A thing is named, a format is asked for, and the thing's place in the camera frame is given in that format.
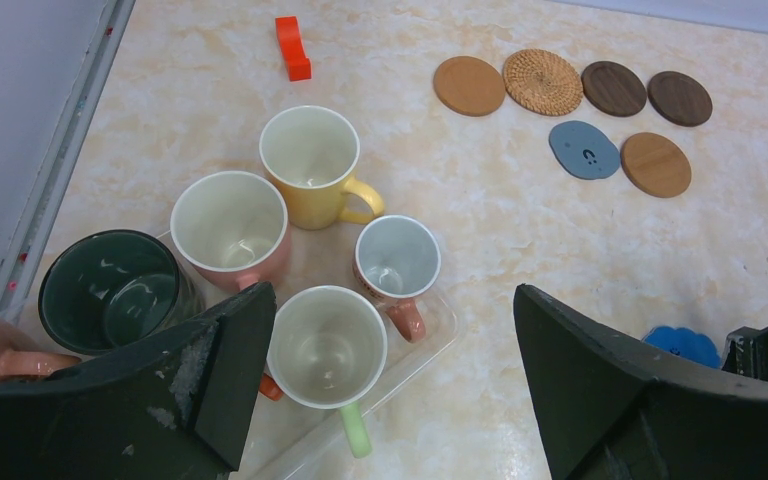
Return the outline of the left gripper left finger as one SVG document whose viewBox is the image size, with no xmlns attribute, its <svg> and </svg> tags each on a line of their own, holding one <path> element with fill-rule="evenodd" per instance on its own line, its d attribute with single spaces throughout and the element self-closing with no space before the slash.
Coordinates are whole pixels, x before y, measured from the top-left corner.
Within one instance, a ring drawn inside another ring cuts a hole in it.
<svg viewBox="0 0 768 480">
<path fill-rule="evenodd" d="M 268 282 L 39 381 L 0 383 L 0 479 L 225 479 L 276 315 Z"/>
</svg>

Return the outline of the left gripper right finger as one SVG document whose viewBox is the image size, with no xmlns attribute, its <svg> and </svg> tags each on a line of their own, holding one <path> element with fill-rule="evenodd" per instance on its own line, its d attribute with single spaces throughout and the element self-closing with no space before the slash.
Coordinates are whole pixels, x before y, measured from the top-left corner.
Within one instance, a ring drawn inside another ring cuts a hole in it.
<svg viewBox="0 0 768 480">
<path fill-rule="evenodd" d="M 515 329 L 555 479 L 768 479 L 768 382 L 700 365 L 522 284 Z"/>
</svg>

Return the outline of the blue flower coaster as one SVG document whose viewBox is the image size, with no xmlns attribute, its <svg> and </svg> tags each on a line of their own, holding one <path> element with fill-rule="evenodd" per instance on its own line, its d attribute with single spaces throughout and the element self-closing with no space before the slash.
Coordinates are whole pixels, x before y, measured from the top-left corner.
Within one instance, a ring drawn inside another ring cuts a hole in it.
<svg viewBox="0 0 768 480">
<path fill-rule="evenodd" d="M 710 368 L 720 369 L 722 366 L 714 342 L 707 335 L 686 327 L 657 326 L 650 330 L 642 341 Z"/>
</svg>

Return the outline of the light wooden coaster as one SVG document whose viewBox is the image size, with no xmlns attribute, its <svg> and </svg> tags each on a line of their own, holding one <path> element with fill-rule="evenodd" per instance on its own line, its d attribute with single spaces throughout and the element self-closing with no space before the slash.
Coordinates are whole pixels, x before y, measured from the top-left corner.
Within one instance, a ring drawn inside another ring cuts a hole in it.
<svg viewBox="0 0 768 480">
<path fill-rule="evenodd" d="M 471 117 L 495 112 L 506 97 L 499 71 L 482 59 L 465 55 L 449 58 L 438 66 L 433 89 L 445 106 Z"/>
<path fill-rule="evenodd" d="M 623 143 L 620 154 L 624 173 L 644 193 L 673 198 L 691 184 L 692 169 L 687 156 L 662 135 L 634 134 Z"/>
</svg>

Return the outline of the grey silicone coaster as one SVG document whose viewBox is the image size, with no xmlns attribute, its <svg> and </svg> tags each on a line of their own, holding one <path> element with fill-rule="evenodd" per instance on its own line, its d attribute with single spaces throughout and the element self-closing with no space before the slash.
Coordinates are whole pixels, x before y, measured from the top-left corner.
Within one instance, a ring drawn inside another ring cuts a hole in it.
<svg viewBox="0 0 768 480">
<path fill-rule="evenodd" d="M 559 164 L 582 180 L 607 179 L 621 165 L 616 145 L 593 125 L 571 120 L 552 128 L 548 141 Z"/>
</svg>

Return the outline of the dark wooden coaster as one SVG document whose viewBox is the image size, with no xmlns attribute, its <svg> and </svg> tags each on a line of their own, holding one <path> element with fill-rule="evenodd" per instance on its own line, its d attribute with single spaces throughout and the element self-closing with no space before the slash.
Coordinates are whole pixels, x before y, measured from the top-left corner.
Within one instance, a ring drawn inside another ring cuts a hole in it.
<svg viewBox="0 0 768 480">
<path fill-rule="evenodd" d="M 622 64 L 593 62 L 583 70 L 581 81 L 585 97 L 608 115 L 630 117 L 639 113 L 647 103 L 645 86 Z"/>
<path fill-rule="evenodd" d="M 708 91 L 694 78 L 676 71 L 655 74 L 647 84 L 647 93 L 655 110 L 668 121 L 696 127 L 713 113 Z"/>
</svg>

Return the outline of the woven rattan coaster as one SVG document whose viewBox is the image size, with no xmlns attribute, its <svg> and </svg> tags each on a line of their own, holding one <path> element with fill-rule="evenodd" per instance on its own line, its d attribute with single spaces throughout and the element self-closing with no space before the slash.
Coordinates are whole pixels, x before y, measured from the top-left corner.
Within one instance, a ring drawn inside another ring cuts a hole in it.
<svg viewBox="0 0 768 480">
<path fill-rule="evenodd" d="M 578 71 L 547 50 L 529 48 L 510 55 L 503 64 L 502 78 L 518 105 L 540 115 L 569 114 L 583 99 Z"/>
</svg>

